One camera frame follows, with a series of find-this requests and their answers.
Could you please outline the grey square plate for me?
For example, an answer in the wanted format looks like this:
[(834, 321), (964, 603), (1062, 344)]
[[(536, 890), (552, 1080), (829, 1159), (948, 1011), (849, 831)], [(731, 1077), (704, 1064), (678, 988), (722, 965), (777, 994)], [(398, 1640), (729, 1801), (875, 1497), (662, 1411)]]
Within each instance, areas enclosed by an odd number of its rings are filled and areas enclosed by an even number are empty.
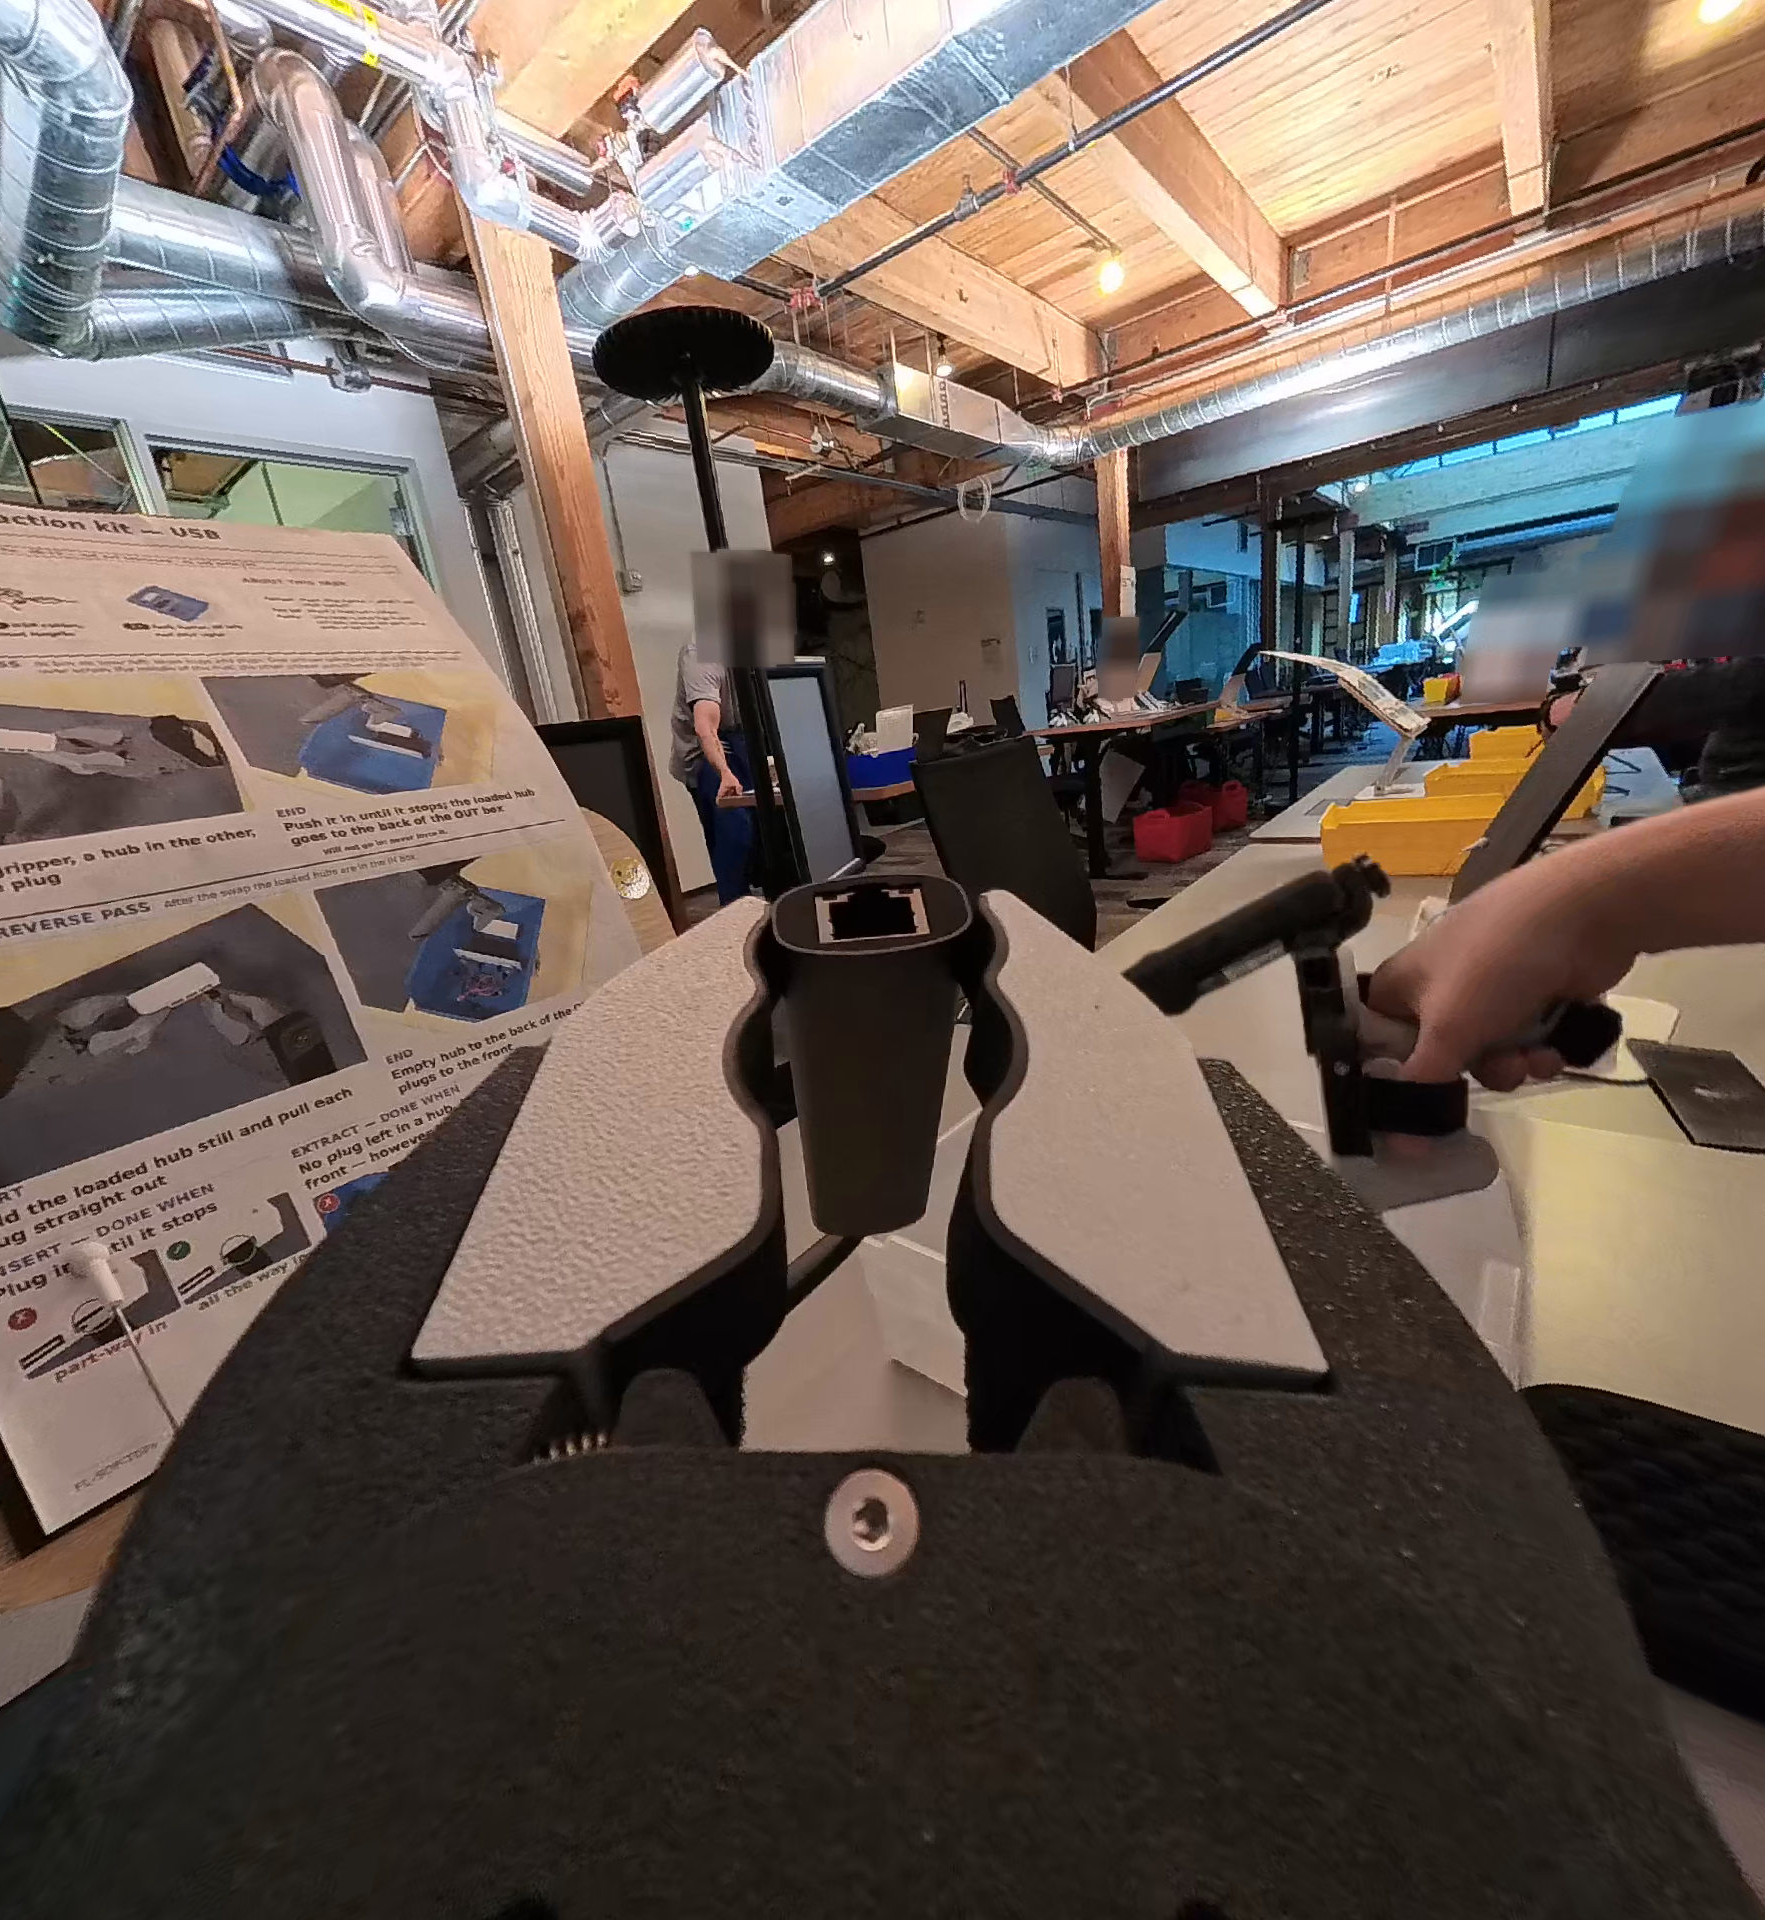
[(1735, 1051), (1647, 1040), (1625, 1048), (1689, 1144), (1765, 1156), (1765, 1085)]

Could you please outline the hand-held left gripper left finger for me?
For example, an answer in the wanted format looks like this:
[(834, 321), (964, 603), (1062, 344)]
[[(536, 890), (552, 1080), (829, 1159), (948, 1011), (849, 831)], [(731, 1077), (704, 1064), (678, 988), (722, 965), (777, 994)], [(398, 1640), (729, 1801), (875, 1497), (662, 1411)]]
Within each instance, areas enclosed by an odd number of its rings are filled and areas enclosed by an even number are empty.
[(782, 1310), (781, 1159), (754, 1096), (764, 926), (764, 903), (727, 905), (552, 1034), (414, 1336), (418, 1366), (611, 1357), (764, 1248)]

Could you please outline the instruction poster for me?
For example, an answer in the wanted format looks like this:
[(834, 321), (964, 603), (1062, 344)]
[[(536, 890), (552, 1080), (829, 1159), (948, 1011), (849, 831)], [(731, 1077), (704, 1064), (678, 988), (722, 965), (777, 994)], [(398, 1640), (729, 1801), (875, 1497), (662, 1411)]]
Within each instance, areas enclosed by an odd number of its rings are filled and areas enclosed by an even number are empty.
[(139, 1486), (270, 1291), (641, 956), (390, 537), (0, 502), (0, 1510)]

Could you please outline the person's right hand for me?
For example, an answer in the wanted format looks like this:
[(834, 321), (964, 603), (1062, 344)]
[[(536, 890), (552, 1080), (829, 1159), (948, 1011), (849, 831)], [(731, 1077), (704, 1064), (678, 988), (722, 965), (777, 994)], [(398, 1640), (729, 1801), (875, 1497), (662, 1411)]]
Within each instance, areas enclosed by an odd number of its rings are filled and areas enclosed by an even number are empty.
[(1530, 1041), (1548, 1014), (1594, 1002), (1628, 973), (1645, 931), (1645, 885), (1605, 846), (1541, 859), (1488, 883), (1385, 959), (1368, 1007), (1409, 1026), (1396, 1072), (1495, 1093), (1565, 1072)]

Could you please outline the slim grey usb hub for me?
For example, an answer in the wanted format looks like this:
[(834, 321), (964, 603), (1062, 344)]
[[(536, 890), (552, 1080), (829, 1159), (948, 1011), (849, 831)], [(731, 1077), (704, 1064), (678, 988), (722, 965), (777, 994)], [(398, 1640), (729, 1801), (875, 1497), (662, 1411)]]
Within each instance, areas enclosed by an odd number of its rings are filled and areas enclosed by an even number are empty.
[(754, 959), (824, 1234), (890, 1234), (925, 1213), (971, 928), (965, 888), (939, 872), (836, 876), (768, 910)]

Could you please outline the clear plastic bin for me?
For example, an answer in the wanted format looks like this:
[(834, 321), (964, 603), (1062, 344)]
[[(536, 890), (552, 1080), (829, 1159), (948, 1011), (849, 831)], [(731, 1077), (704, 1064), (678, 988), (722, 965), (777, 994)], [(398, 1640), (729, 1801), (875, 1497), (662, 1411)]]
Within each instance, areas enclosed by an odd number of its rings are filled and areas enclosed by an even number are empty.
[[(858, 1256), (888, 1355), (954, 1393), (965, 1386), (965, 1353), (948, 1301), (946, 1234), (975, 1118), (969, 1110), (937, 1138), (927, 1213), (868, 1238)], [(1523, 1386), (1532, 1285), (1518, 1199), (1491, 1140), (1472, 1130), (1377, 1138), (1365, 1159), (1331, 1156), (1320, 1124), (1297, 1130), (1423, 1264), (1511, 1384)]]

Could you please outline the black disc on pole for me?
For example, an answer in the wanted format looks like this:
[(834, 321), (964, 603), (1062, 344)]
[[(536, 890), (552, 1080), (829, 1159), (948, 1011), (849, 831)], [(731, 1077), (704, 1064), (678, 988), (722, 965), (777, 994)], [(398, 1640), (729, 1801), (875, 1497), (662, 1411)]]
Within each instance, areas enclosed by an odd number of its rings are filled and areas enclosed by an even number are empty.
[(613, 395), (680, 407), (708, 546), (692, 562), (698, 656), (737, 669), (792, 662), (792, 566), (778, 551), (729, 548), (708, 398), (748, 391), (772, 370), (774, 345), (764, 324), (731, 308), (673, 305), (605, 325), (590, 351)]

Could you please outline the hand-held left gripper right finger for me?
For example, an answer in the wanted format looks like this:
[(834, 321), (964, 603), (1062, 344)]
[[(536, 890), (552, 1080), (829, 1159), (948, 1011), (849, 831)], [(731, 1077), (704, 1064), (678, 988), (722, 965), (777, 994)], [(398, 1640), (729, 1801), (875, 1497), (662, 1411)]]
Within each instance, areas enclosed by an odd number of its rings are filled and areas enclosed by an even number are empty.
[(1191, 1044), (1013, 892), (980, 895), (952, 1213), (967, 1393), (1329, 1375)]

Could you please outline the yellow plastic bin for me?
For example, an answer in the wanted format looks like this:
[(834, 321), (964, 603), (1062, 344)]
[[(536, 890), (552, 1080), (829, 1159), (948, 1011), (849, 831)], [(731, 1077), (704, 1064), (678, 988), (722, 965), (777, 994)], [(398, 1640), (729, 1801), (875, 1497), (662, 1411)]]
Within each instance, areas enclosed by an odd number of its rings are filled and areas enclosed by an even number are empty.
[[(1375, 784), (1357, 799), (1333, 804), (1320, 821), (1324, 866), (1365, 861), (1386, 876), (1454, 879), (1548, 739), (1535, 726), (1479, 731), (1468, 758), (1415, 768), (1413, 782)], [(1581, 831), (1605, 796), (1599, 767), (1548, 840)]]

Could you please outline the silver ventilation duct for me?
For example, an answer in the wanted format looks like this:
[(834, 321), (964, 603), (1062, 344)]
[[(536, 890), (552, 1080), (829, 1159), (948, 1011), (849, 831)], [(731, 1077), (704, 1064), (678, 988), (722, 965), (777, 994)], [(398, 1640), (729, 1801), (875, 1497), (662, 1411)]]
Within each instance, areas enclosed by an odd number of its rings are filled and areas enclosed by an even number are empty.
[[(1031, 7), (990, 8), (899, 61), (819, 132), (791, 134), (774, 107), (791, 93), (797, 29), (715, 88), (719, 106), (652, 157), (639, 192), (570, 210), (532, 198), (529, 176), (555, 170), (534, 134), (495, 117), (461, 54), (414, 21), (335, 4), (256, 4), (272, 26), (340, 55), (370, 58), (435, 103), (453, 141), (465, 204), (487, 225), (525, 232), (578, 265), (542, 282), (564, 324), (570, 354), (632, 410), (678, 398), (664, 357), (692, 328), (733, 361), (704, 375), (709, 395), (781, 395), (933, 445), (948, 398), (919, 400), (904, 368), (862, 370), (778, 342), (733, 309), (645, 309), (683, 267), (733, 270), (845, 211), (825, 192), (882, 182), (882, 161), (910, 161), (900, 107), (928, 132), (960, 134), (967, 97), (1001, 103), (998, 88), (1036, 82), (1041, 55), (1067, 51)], [(66, 359), (135, 359), (239, 347), (282, 337), (380, 337), (431, 366), (480, 364), (489, 351), (481, 302), (455, 279), (401, 257), (390, 193), (374, 193), (354, 161), (352, 127), (295, 48), (268, 43), (250, 83), (297, 170), (305, 223), (286, 227), (139, 182), (122, 186), (128, 80), (88, 4), (0, 4), (0, 325), (31, 347)], [(609, 351), (657, 345), (652, 386)]]

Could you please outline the black monitor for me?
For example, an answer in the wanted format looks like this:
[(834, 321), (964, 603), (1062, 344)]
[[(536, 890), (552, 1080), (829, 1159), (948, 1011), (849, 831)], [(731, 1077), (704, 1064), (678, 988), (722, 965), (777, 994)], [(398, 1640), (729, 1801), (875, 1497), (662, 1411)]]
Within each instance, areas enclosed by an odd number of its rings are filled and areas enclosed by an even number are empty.
[(778, 821), (799, 880), (865, 865), (828, 660), (799, 657), (764, 676), (764, 720)]
[(677, 865), (654, 782), (646, 725), (634, 715), (534, 728), (583, 811), (624, 829), (646, 863), (674, 933), (684, 929)]
[(1079, 947), (1095, 945), (1095, 892), (1026, 735), (913, 767), (916, 802), (948, 876), (980, 897), (1004, 890)]

